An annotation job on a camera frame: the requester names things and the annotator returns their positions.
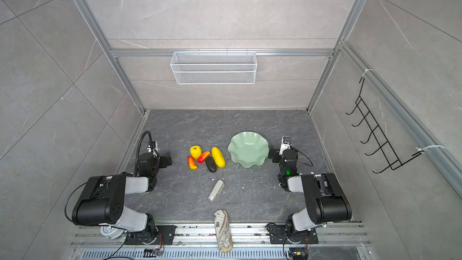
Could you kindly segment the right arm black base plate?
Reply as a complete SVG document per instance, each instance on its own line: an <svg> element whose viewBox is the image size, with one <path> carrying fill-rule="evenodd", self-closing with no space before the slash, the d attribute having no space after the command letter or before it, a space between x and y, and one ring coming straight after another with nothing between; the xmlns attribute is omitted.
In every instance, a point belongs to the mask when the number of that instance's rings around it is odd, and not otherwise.
<svg viewBox="0 0 462 260"><path fill-rule="evenodd" d="M289 232L285 225L268 223L266 230L269 233L271 244L318 244L315 230Z"/></svg>

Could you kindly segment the yellow fake round fruit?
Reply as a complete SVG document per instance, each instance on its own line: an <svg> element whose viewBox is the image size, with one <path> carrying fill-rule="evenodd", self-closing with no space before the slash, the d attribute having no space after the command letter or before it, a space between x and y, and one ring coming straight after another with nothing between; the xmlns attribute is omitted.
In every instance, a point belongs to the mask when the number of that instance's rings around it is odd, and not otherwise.
<svg viewBox="0 0 462 260"><path fill-rule="evenodd" d="M190 154L194 159L198 159L202 155L202 148L198 145L190 148Z"/></svg>

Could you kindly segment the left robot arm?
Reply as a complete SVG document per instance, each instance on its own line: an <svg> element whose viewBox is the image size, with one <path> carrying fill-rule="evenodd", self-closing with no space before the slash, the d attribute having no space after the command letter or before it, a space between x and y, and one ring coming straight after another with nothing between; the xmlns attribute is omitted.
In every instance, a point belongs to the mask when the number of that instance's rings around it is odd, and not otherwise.
<svg viewBox="0 0 462 260"><path fill-rule="evenodd" d="M152 244L161 236L153 216L125 206L125 196L153 191L159 170L170 165L170 154L157 158L147 152L138 157L136 176L122 173L89 178L73 208L72 222L78 226L108 226L127 232L130 240Z"/></svg>

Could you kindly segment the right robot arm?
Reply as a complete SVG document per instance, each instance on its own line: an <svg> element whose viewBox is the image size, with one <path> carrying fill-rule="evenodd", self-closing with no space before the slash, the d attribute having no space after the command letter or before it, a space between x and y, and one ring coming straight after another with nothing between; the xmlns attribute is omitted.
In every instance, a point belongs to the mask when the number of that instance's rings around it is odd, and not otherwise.
<svg viewBox="0 0 462 260"><path fill-rule="evenodd" d="M297 149L271 149L268 157L279 165L277 178L281 188L304 196L305 208L289 215L285 221L284 231L289 240L296 240L325 224L351 219L351 205L334 173L298 173Z"/></svg>

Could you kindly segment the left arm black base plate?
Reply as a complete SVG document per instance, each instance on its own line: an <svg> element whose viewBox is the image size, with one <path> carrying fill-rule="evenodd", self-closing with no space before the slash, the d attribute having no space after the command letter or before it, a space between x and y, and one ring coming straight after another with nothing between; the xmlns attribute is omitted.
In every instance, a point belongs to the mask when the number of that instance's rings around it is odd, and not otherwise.
<svg viewBox="0 0 462 260"><path fill-rule="evenodd" d="M177 226L175 225L158 225L157 231L148 233L148 231L130 233L125 241L126 245L172 245L175 237Z"/></svg>

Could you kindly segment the red orange fake mango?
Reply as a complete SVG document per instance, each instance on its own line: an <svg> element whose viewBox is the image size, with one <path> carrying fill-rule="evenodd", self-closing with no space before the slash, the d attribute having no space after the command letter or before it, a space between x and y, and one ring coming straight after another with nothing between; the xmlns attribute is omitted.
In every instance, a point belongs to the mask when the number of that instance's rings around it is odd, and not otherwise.
<svg viewBox="0 0 462 260"><path fill-rule="evenodd" d="M210 154L211 154L211 153L210 153L209 151L203 152L203 153L198 157L197 162L198 162L199 164L204 163L204 162L206 161L206 159L210 156Z"/></svg>

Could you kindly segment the yellow fake long fruit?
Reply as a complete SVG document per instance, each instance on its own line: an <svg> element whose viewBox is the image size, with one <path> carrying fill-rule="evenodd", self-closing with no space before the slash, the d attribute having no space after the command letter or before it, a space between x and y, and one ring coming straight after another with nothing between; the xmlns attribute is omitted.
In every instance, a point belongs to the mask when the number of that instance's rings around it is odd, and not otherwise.
<svg viewBox="0 0 462 260"><path fill-rule="evenodd" d="M223 169L225 168L226 166L226 161L225 161L225 158L221 152L221 150L217 147L213 147L212 150L211 150L211 155L212 155L212 158L215 162L215 164L217 165L217 167Z"/></svg>

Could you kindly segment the dark fake avocado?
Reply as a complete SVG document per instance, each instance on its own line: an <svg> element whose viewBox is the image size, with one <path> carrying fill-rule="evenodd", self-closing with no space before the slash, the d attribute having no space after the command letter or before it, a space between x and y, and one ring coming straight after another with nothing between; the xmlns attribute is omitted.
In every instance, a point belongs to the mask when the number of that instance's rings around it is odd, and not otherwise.
<svg viewBox="0 0 462 260"><path fill-rule="evenodd" d="M213 157L208 156L208 158L205 160L206 167L209 172L215 173L217 171L217 165L213 159Z"/></svg>

